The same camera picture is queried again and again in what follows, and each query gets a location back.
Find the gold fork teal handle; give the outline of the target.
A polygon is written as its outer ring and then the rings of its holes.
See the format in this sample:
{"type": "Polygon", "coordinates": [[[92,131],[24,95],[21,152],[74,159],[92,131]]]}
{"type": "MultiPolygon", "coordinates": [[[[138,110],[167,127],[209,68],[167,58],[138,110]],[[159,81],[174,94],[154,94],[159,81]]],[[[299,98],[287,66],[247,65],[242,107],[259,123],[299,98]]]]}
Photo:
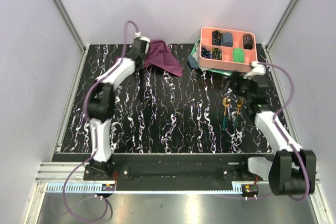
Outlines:
{"type": "Polygon", "coordinates": [[[238,101],[237,101],[236,117],[235,117],[234,125],[233,125],[233,129],[234,130],[236,130],[236,128],[237,128],[238,119],[239,119],[240,111],[241,111],[241,108],[242,108],[243,104],[244,104],[244,98],[243,97],[239,97],[238,101]]]}

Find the gold spoon teal handle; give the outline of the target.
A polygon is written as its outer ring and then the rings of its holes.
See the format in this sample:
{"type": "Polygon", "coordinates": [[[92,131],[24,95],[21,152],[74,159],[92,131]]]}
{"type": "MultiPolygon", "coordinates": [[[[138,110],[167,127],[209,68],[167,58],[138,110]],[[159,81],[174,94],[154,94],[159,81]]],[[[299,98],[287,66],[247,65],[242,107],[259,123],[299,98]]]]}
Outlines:
{"type": "Polygon", "coordinates": [[[227,120],[227,109],[230,106],[230,98],[223,98],[222,105],[224,106],[224,115],[223,115],[223,121],[222,121],[222,130],[224,131],[226,129],[226,120],[227,120]]]}

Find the purple cloth napkin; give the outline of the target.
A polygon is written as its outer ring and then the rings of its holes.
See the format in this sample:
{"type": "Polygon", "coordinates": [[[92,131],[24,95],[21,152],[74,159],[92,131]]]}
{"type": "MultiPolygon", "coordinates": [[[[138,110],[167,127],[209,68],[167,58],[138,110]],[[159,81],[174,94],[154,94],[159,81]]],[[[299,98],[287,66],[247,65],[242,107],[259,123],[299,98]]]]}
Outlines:
{"type": "Polygon", "coordinates": [[[156,66],[175,76],[182,76],[182,66],[173,56],[168,45],[162,40],[150,42],[149,52],[145,58],[143,67],[156,66]]]}

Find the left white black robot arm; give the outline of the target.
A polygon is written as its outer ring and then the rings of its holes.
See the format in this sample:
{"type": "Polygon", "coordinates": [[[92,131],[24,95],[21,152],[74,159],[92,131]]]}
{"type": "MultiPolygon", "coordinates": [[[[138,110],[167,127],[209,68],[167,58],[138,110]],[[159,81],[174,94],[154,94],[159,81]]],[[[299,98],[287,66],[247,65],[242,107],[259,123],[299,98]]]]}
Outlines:
{"type": "Polygon", "coordinates": [[[89,119],[92,140],[87,169],[103,180],[113,175],[110,126],[115,112],[115,89],[143,67],[149,48],[150,40],[147,37],[135,38],[129,50],[123,47],[122,56],[115,64],[94,80],[86,95],[83,109],[89,119]]]}

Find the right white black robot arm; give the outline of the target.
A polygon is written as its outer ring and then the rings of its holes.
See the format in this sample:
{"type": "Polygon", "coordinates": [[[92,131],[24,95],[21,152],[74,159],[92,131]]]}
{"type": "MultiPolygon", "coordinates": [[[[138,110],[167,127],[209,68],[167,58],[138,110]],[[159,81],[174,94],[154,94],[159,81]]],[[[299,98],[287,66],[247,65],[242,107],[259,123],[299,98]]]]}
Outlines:
{"type": "Polygon", "coordinates": [[[239,176],[250,180],[257,175],[269,183],[274,195],[304,201],[314,192],[317,163],[314,152],[305,151],[281,124],[267,101],[266,84],[259,85],[235,71],[226,86],[244,100],[251,122],[262,132],[275,154],[272,161],[262,156],[247,158],[238,167],[239,176]]]}

